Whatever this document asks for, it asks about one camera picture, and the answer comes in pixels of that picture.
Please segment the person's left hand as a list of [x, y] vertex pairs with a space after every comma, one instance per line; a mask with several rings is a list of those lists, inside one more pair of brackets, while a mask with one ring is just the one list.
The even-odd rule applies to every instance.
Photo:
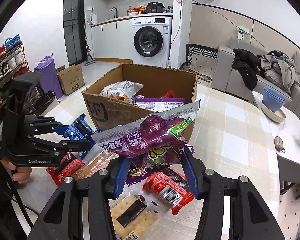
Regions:
[[14, 171], [12, 179], [15, 182], [19, 184], [26, 184], [30, 180], [32, 168], [16, 167], [11, 163], [11, 161], [8, 158], [2, 158], [0, 161], [2, 165], [4, 165], [6, 168], [10, 169], [11, 171]]

